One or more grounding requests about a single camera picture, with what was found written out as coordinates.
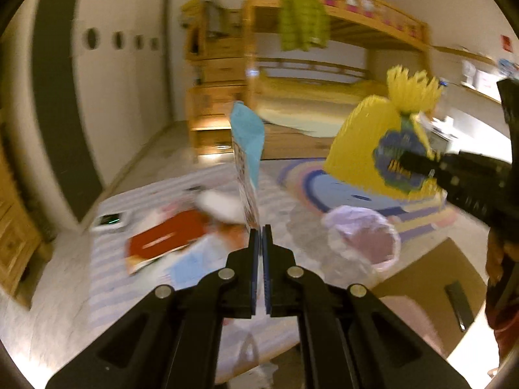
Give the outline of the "red booklet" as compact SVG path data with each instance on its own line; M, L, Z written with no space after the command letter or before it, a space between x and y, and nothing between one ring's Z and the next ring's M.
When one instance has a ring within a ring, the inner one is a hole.
M127 244L127 272L133 275L158 258L184 249L203 237L208 230L209 216L191 209L132 236Z

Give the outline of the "yellow mesh snack bag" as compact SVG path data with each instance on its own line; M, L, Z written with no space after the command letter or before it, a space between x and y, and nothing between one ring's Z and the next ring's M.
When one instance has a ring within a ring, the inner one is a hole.
M405 169L406 151L434 158L420 114L429 114L441 96L441 84L426 71L413 76L401 65L387 71L387 95L370 95L356 105L332 142L323 170L329 176L398 200L434 198L435 179Z

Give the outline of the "blue paper carton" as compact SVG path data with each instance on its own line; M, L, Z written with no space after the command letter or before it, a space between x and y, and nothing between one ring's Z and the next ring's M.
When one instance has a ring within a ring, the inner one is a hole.
M260 161L265 142L261 118L241 101L235 101L230 116L237 181L248 228L260 228L257 202Z

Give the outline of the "brown cardboard box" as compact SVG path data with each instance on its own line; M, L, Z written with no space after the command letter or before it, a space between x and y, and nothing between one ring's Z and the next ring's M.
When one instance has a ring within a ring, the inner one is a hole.
M373 292L441 356L448 357L481 309L487 285L448 238Z

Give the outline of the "checkered bed cover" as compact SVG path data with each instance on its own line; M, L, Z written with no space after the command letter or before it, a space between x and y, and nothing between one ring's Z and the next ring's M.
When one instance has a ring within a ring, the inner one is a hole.
M298 264L318 270L319 262L304 253L304 243L320 232L319 216L283 190L272 171L271 162L262 164L257 193L260 221L271 225L274 242L291 249ZM237 193L236 169L230 163L216 165L123 192L100 204L100 215L129 212L131 217L123 230L92 238L90 325L96 334L105 331L157 285L171 281L160 264L129 274L125 259L127 240L140 220L183 198L197 185ZM298 342L296 319L269 317L264 299L259 298L257 312L251 319L231 321L223 328L215 380L222 383L237 377Z

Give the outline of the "white device green light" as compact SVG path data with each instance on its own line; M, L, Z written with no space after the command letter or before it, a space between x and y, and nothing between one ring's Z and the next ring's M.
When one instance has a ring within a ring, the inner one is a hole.
M104 213L93 220L90 230L94 234L118 232L129 224L131 217L130 211Z

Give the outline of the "oval rainbow rug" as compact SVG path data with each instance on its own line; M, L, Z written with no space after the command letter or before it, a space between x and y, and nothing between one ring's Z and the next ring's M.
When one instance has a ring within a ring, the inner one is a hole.
M276 181L309 210L325 214L338 206L371 209L396 228L402 242L446 228L456 221L457 212L440 197L400 201L370 194L342 183L323 171L320 158L276 160Z

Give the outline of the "yellow mattress sheet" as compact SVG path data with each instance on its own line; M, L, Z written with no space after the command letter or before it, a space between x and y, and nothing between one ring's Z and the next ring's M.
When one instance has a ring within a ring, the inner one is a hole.
M256 113L262 120L297 130L314 138L334 138L354 104L303 99L260 99Z

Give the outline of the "wooden bunk bed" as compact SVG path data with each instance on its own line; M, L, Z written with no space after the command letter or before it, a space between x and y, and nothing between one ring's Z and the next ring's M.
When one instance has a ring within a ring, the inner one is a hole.
M417 54L420 68L430 68L428 24L382 0L321 0L331 21L331 40L363 49L364 64L260 56L258 33L276 32L283 0L245 0L243 39L246 66L246 104L256 109L261 69L297 72L306 83L332 83L339 79L374 79L377 56L383 50Z

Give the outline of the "green puffer jacket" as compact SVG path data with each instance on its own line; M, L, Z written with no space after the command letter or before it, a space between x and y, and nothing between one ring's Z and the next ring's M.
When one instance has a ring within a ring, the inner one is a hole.
M326 48L330 18L321 0L281 0L278 34L282 51Z

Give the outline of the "white wardrobe with portholes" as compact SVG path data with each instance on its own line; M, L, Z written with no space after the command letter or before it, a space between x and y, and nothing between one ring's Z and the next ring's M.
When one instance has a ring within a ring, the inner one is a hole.
M163 0L39 1L35 112L69 221L165 128L163 65Z

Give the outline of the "wooden drawer staircase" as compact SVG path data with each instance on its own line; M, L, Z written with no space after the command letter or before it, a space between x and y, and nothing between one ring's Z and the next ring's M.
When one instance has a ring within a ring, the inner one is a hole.
M232 151L229 116L246 93L245 44L240 9L220 0L190 0L181 7L190 84L185 96L189 141L196 156Z

